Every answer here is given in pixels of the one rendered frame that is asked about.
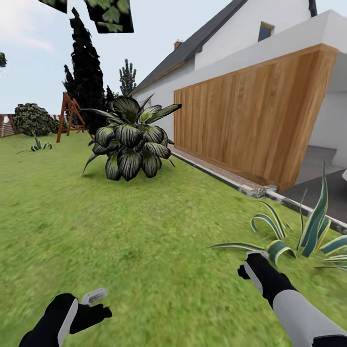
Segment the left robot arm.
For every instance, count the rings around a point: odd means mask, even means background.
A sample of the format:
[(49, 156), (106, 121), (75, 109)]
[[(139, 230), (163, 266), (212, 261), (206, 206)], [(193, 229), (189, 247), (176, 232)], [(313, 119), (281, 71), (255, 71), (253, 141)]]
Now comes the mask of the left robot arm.
[(106, 296), (106, 288), (85, 294), (80, 304), (71, 293), (56, 296), (33, 330), (22, 338), (19, 347), (61, 347), (69, 330), (70, 334), (75, 334), (104, 318), (111, 318), (108, 307), (103, 308), (103, 304), (92, 307), (91, 304)]

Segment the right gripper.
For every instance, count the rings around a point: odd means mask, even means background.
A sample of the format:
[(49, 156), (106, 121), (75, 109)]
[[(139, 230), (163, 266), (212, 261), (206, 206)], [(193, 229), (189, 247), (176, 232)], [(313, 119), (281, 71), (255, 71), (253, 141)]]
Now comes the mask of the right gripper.
[(248, 274), (245, 271), (244, 265), (241, 265), (240, 268), (238, 269), (238, 274), (239, 276), (242, 276), (243, 279), (250, 279), (250, 277), (248, 276)]

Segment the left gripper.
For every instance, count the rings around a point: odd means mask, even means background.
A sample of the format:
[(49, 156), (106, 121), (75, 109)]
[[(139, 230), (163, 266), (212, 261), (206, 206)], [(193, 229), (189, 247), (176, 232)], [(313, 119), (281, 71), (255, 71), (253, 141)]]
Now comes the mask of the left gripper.
[(103, 321), (104, 318), (112, 317), (112, 312), (110, 309), (108, 307), (103, 308), (103, 304), (98, 304), (94, 307), (83, 306), (85, 308), (84, 318), (77, 327), (70, 329), (70, 334), (75, 334), (94, 324), (97, 324)]

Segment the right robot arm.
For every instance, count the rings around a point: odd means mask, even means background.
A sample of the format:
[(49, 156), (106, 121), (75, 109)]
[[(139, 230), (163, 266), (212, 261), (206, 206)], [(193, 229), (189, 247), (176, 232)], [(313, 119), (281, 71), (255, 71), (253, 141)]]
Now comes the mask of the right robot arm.
[(294, 347), (347, 347), (347, 332), (327, 318), (268, 263), (266, 251), (247, 251), (239, 276), (251, 279), (269, 304)]

